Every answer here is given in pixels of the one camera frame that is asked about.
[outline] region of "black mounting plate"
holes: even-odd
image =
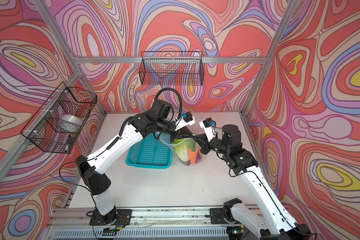
[[[118,215],[125,217],[125,219],[127,220],[127,223],[125,224],[125,219],[123,217],[117,216],[116,221],[112,225],[116,225],[116,226],[129,225],[129,223],[131,221],[132,209],[116,209],[116,211],[117,211]],[[100,212],[97,209],[95,209],[95,211],[92,214],[93,214],[93,217],[91,217],[91,220],[89,221],[89,225],[91,225],[91,226],[106,226],[106,224],[104,223],[104,221],[102,219],[102,215],[100,214]]]
[[[239,223],[239,222],[234,222],[234,223],[228,223],[226,222],[226,220],[224,219],[224,213],[223,213],[223,209],[209,209],[209,215],[211,218],[211,223],[212,224],[234,224],[234,223]]]

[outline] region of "teal plastic basket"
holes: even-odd
[[[171,166],[171,161],[172,151],[169,147],[149,134],[130,147],[125,163],[134,167],[166,169]]]

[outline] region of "colorful swirl wall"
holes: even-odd
[[[33,2],[0,1],[0,159],[31,116],[71,75]],[[29,145],[0,184],[0,239],[38,238],[70,188],[59,180],[59,167],[86,153],[100,119],[94,109],[71,154],[45,153]],[[73,181],[77,168],[66,166],[62,177]]]
[[[360,0],[302,0],[249,109],[272,187],[317,239],[360,239]]]
[[[151,0],[53,2],[50,10],[74,55],[141,56],[141,51],[202,51],[264,56],[284,1]],[[82,64],[108,112],[144,111],[163,86],[142,86],[139,64]],[[240,111],[259,64],[206,64],[203,86],[176,86],[190,111]],[[163,99],[178,106],[169,93]]]

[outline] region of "white tabletop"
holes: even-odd
[[[93,151],[106,144],[118,134],[122,122],[134,113],[107,114],[100,129]],[[188,127],[194,134],[203,130],[198,122],[212,118],[217,127],[233,124],[241,131],[243,148],[253,154],[250,141],[237,112],[193,113],[196,124]],[[254,198],[237,177],[228,175],[228,166],[209,152],[193,166],[185,166],[173,159],[167,169],[131,167],[125,163],[128,151],[115,161],[106,171],[111,180],[110,194],[116,207],[168,207],[222,205],[225,201],[239,198],[245,204],[255,204]],[[94,207],[88,191],[77,187],[70,208]]]

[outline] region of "wire mesh basket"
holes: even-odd
[[[96,102],[96,94],[65,86],[34,129],[21,134],[43,152],[70,153]]]
[[[141,56],[142,85],[203,85],[201,51],[143,51]]]

